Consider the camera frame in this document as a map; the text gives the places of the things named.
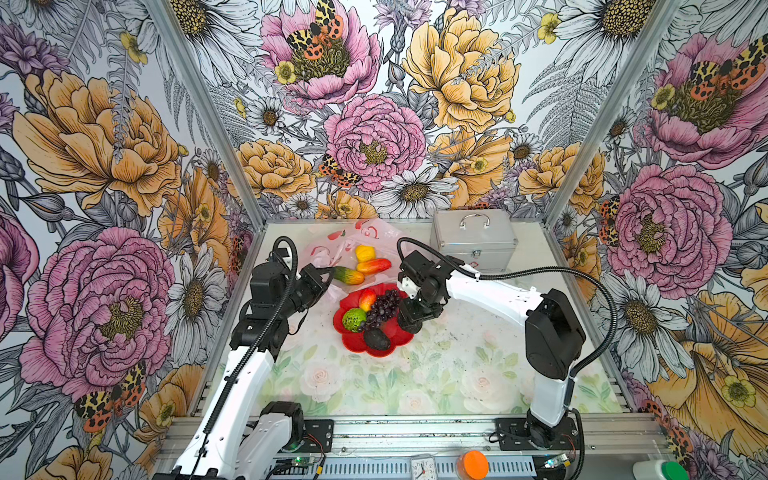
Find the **red chili pepper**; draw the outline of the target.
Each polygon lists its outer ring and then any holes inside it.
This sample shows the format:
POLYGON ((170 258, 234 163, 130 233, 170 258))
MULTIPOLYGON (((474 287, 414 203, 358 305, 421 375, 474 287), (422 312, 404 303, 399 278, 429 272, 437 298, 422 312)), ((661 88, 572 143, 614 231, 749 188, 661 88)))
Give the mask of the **red chili pepper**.
POLYGON ((375 258, 359 262, 356 266, 356 271, 365 276, 372 276, 390 269, 391 266, 392 263, 390 260, 386 258, 375 258))

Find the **pink plastic bag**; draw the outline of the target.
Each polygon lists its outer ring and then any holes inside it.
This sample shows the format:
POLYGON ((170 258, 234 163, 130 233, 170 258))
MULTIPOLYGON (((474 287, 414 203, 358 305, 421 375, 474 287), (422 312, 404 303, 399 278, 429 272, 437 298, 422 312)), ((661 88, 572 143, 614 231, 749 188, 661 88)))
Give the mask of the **pink plastic bag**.
POLYGON ((349 293, 381 283, 396 283, 400 258, 396 251, 397 240, 404 233, 381 219, 356 220, 344 226, 335 225, 329 233, 322 233, 317 225, 310 228, 309 243, 300 253, 300 266, 312 264, 317 268, 345 267, 354 270, 358 264, 356 250, 360 246, 372 247, 376 258, 384 258, 392 266, 380 273, 367 275, 359 285, 346 285, 334 280, 329 294, 341 299, 349 293))

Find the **dark avocado front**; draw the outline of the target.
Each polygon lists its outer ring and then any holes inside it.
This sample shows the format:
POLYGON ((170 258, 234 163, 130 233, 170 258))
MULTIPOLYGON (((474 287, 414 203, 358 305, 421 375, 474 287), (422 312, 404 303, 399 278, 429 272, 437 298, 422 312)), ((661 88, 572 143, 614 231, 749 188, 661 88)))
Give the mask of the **dark avocado front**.
POLYGON ((368 329, 363 334, 365 345, 373 351, 385 352, 391 347, 390 338, 380 328, 368 329))

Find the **red yellow peach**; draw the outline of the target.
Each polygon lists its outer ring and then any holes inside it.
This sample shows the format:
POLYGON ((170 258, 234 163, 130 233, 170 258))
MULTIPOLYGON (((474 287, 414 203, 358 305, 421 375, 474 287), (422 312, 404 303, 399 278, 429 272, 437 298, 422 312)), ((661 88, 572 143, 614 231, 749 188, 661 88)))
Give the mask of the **red yellow peach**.
POLYGON ((358 307, 364 312, 369 312, 377 300, 377 294, 372 289, 364 290, 358 300, 358 307))

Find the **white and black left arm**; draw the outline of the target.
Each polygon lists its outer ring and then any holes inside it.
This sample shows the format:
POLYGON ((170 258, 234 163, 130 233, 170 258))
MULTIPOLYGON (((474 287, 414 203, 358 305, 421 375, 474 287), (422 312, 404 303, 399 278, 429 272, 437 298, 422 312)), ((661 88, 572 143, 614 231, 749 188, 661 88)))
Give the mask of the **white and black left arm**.
POLYGON ((274 457, 303 434, 297 403, 276 402, 246 428, 258 394, 272 373, 289 320, 309 311, 327 291, 326 269, 298 266, 295 243, 278 237, 266 262, 251 273, 251 299, 234 328, 225 373, 189 444, 158 479, 260 479, 274 457))

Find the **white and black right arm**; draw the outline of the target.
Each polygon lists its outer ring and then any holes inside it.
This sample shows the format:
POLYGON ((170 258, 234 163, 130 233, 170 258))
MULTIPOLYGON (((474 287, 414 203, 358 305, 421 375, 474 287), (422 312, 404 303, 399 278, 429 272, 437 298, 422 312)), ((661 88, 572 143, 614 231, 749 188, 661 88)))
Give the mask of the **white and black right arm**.
POLYGON ((484 274, 458 259, 437 254, 434 260, 419 251, 401 258, 398 286, 406 292, 398 324, 416 334, 439 318, 451 300, 467 304, 470 318, 491 316, 505 321, 506 333, 523 345, 534 371, 533 398, 524 423, 508 437, 549 449, 562 433, 571 431, 570 406, 577 374, 590 360, 582 356, 586 333, 567 295, 551 289, 541 293, 509 283, 515 277, 564 273, 561 267, 541 267, 510 274, 484 274))

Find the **green spiky round fruit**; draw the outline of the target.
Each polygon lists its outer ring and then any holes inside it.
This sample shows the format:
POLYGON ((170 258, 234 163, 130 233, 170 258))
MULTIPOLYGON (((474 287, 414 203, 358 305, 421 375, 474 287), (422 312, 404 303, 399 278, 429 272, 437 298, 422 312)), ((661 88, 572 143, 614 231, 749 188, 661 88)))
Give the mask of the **green spiky round fruit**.
POLYGON ((367 314, 362 308, 352 308, 342 316, 342 326, 349 332, 358 333, 367 322, 367 314))

